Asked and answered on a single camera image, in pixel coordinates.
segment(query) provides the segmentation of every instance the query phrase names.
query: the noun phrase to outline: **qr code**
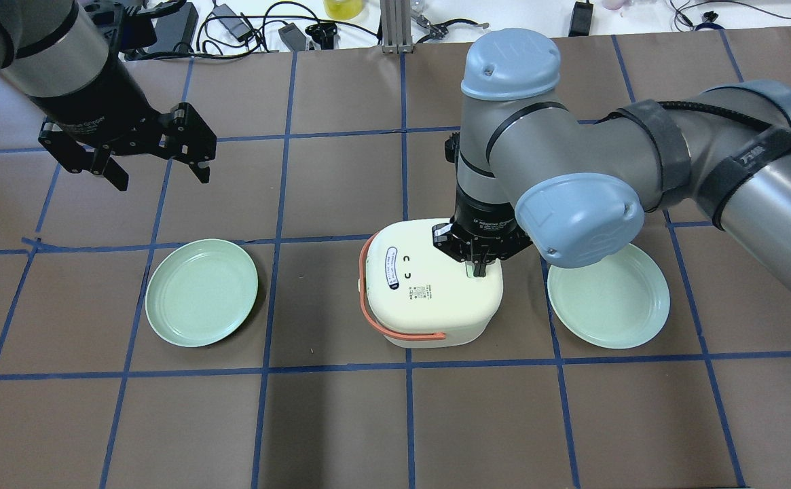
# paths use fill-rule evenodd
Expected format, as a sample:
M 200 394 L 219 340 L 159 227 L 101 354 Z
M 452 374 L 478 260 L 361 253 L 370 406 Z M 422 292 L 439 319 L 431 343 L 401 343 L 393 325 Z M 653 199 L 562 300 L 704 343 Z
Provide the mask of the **qr code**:
M 420 287 L 411 287 L 410 288 L 410 298 L 414 300 L 414 298 L 431 298 L 432 297 L 432 290 L 430 290 L 430 286 L 422 285 Z

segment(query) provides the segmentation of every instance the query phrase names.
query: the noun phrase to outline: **orange handle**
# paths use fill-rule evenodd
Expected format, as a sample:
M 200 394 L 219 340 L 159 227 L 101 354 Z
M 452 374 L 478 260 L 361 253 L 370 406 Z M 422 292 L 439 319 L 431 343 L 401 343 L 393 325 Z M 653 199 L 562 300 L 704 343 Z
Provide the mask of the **orange handle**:
M 367 302 L 367 297 L 365 297 L 365 259 L 368 257 L 368 248 L 371 246 L 371 241 L 374 239 L 374 236 L 377 236 L 377 233 L 374 233 L 371 238 L 368 238 L 368 241 L 365 241 L 365 245 L 362 247 L 361 253 L 358 254 L 358 304 L 360 304 L 362 308 L 362 314 L 365 315 L 365 319 L 367 319 L 368 323 L 370 323 L 375 330 L 384 336 L 392 338 L 393 340 L 446 340 L 447 334 L 444 332 L 433 332 L 429 334 L 407 334 L 403 332 L 392 331 L 386 326 L 383 326 L 382 324 L 375 321 L 374 318 L 371 318 L 371 314 L 368 313 L 367 306 L 365 305 L 365 302 Z

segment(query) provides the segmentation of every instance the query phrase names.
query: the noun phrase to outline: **round plate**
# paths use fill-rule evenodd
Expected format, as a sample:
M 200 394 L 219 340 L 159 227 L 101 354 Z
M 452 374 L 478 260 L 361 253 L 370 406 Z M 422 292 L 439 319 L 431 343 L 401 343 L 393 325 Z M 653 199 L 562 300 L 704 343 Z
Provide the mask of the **round plate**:
M 550 266 L 548 288 L 551 306 L 567 329 L 604 348 L 646 343 L 669 314 L 664 274 L 633 244 L 590 266 Z
M 202 239 L 173 251 L 154 270 L 145 313 L 154 332 L 177 346 L 223 340 L 256 301 L 259 278 L 246 251 L 222 239 Z

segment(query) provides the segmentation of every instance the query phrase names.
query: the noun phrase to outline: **blue cap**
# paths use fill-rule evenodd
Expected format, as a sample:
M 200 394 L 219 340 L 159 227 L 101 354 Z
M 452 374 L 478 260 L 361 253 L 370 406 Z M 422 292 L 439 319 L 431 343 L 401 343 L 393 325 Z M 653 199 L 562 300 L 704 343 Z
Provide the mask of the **blue cap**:
M 461 92 L 479 100 L 517 100 L 540 95 L 559 83 L 560 66 L 557 46 L 538 32 L 489 32 L 467 52 Z
M 764 98 L 768 99 L 770 102 L 774 103 L 774 105 L 776 105 L 778 109 L 781 109 L 781 111 L 784 112 L 784 115 L 787 117 L 787 120 L 790 121 L 790 127 L 791 127 L 791 87 L 786 86 L 780 81 L 775 81 L 775 80 L 745 81 L 745 83 L 742 84 L 729 84 L 729 86 L 717 86 L 709 90 L 706 90 L 706 92 L 711 92 L 712 90 L 717 90 L 719 88 L 737 88 L 740 90 L 748 90 L 748 92 L 753 92 L 763 96 Z
M 616 253 L 646 217 L 630 185 L 602 173 L 544 180 L 516 203 L 516 220 L 550 264 L 578 268 Z

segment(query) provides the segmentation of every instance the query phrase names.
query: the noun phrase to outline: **yellow object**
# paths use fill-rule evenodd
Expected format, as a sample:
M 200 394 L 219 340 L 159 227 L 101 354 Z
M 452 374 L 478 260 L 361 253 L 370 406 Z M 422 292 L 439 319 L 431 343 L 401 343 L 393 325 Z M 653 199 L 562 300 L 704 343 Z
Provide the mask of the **yellow object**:
M 362 0 L 323 0 L 323 5 L 334 20 L 348 20 L 362 12 Z

